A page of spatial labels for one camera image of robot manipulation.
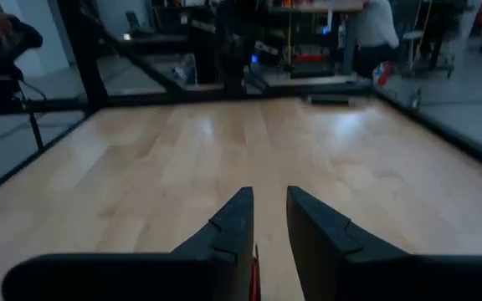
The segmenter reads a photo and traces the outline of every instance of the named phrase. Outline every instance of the chair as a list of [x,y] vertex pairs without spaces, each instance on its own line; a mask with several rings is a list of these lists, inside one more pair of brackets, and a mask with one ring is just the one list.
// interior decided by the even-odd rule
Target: chair
[[418,22],[422,0],[392,0],[393,23],[401,41],[402,51],[397,58],[397,72],[412,76],[414,65],[414,43],[422,38],[423,32],[414,30]]

